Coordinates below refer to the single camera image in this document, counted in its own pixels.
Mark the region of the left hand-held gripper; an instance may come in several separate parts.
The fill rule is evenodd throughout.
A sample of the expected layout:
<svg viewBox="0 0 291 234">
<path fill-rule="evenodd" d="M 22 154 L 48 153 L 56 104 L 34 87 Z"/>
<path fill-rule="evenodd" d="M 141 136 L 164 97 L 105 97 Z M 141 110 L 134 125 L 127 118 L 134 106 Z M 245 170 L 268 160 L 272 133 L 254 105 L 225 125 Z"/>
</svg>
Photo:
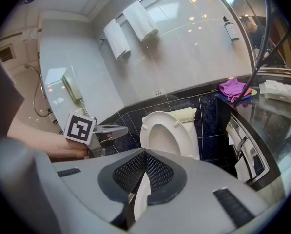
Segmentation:
<svg viewBox="0 0 291 234">
<path fill-rule="evenodd" d="M 63 136 L 87 148 L 89 158 L 105 155 L 100 140 L 115 140 L 128 133 L 128 127 L 120 125 L 97 125 L 97 121 L 88 116 L 71 111 L 67 118 Z"/>
</svg>

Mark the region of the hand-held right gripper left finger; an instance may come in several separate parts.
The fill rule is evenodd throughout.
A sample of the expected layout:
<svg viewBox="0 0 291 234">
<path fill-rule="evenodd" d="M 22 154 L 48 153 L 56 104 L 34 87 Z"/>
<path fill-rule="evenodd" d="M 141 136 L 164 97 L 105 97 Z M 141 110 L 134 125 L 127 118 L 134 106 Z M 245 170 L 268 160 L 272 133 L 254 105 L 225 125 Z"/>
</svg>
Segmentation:
<svg viewBox="0 0 291 234">
<path fill-rule="evenodd" d="M 123 201 L 111 201 L 98 184 L 98 174 L 141 152 L 52 163 L 22 142 L 0 139 L 0 192 L 34 233 L 123 234 L 129 195 L 122 190 Z"/>
</svg>

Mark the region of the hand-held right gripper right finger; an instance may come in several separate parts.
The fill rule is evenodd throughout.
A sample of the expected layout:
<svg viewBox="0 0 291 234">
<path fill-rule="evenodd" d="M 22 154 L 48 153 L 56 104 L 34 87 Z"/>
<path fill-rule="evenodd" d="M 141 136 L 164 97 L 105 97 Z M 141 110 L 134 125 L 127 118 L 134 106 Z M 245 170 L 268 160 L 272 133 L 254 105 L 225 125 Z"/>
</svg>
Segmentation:
<svg viewBox="0 0 291 234">
<path fill-rule="evenodd" d="M 252 188 L 210 163 L 161 151 L 155 154 L 183 168 L 187 182 L 170 202 L 148 206 L 133 233 L 227 234 L 258 228 L 250 222 L 268 205 Z"/>
</svg>

